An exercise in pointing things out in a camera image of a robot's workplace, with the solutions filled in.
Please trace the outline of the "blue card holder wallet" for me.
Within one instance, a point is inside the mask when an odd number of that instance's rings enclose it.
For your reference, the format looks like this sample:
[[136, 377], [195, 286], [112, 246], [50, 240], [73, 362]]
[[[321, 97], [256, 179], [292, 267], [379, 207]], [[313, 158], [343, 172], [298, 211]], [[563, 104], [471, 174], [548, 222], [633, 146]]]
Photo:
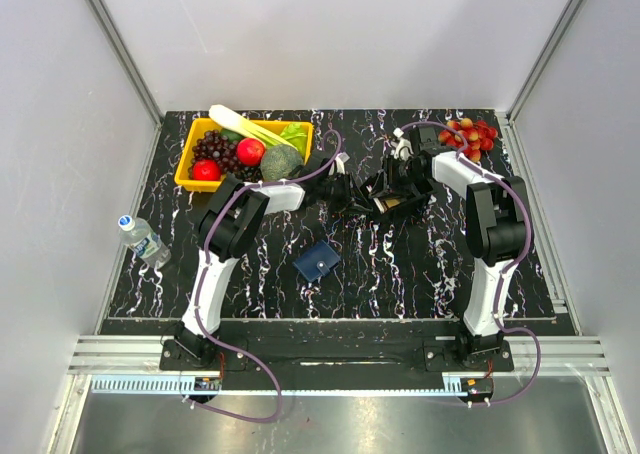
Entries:
[[325, 241], [320, 241], [293, 262], [296, 270], [307, 282], [326, 277], [340, 262], [338, 253]]

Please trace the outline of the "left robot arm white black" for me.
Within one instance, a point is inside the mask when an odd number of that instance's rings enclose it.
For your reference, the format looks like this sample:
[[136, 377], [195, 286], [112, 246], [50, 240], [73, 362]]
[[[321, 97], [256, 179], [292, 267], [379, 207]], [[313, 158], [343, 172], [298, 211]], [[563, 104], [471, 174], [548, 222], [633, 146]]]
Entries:
[[346, 153], [314, 154], [307, 164], [273, 181], [242, 182], [232, 176], [212, 195], [199, 225], [198, 270], [188, 307], [174, 342], [193, 368], [213, 364], [212, 340], [221, 324], [227, 286], [238, 261], [248, 253], [268, 214], [296, 211], [319, 200], [356, 198], [347, 174]]

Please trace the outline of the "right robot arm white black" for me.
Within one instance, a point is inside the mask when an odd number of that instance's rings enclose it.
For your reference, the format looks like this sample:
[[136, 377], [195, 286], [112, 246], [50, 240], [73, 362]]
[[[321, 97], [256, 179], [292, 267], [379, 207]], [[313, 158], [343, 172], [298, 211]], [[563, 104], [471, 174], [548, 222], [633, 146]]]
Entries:
[[465, 201], [465, 239], [474, 258], [469, 302], [456, 335], [455, 358], [469, 370], [480, 368], [504, 345], [504, 311], [512, 276], [533, 242], [524, 180], [502, 177], [442, 144], [437, 122], [410, 123], [393, 131], [393, 153], [385, 160], [383, 199], [408, 203], [435, 183]]

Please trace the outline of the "black card tray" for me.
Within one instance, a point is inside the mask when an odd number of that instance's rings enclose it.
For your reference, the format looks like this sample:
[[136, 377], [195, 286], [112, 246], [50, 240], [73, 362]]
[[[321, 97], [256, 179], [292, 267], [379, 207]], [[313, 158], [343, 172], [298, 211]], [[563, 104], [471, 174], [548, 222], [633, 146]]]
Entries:
[[380, 222], [413, 216], [433, 192], [429, 184], [402, 183], [383, 171], [367, 179], [360, 191], [370, 207], [369, 216]]

